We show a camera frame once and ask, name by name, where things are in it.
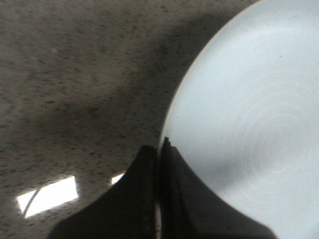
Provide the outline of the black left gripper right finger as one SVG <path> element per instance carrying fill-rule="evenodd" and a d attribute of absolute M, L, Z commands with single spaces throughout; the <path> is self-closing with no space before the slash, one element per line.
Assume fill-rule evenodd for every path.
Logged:
<path fill-rule="evenodd" d="M 265 225 L 234 209 L 192 171 L 165 138 L 159 158 L 163 239 L 274 239 Z"/>

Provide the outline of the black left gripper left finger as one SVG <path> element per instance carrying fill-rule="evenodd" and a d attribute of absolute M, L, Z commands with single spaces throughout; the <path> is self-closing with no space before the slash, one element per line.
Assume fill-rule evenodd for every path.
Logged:
<path fill-rule="evenodd" d="M 142 146 L 117 183 L 96 201 L 59 222 L 48 238 L 156 238 L 156 168 L 156 149 Z"/>

